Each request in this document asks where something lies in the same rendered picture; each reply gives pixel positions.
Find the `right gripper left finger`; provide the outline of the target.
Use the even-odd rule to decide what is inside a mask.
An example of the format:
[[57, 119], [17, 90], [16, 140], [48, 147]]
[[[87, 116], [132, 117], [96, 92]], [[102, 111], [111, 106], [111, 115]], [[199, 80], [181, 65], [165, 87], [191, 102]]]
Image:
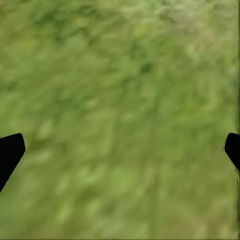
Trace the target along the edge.
[[26, 151], [21, 133], [0, 138], [0, 192]]

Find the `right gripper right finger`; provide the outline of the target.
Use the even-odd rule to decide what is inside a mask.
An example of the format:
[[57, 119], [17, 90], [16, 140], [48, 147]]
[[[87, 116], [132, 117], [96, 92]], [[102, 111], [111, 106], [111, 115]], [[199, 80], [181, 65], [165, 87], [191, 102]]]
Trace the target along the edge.
[[224, 150], [240, 172], [240, 135], [229, 133]]

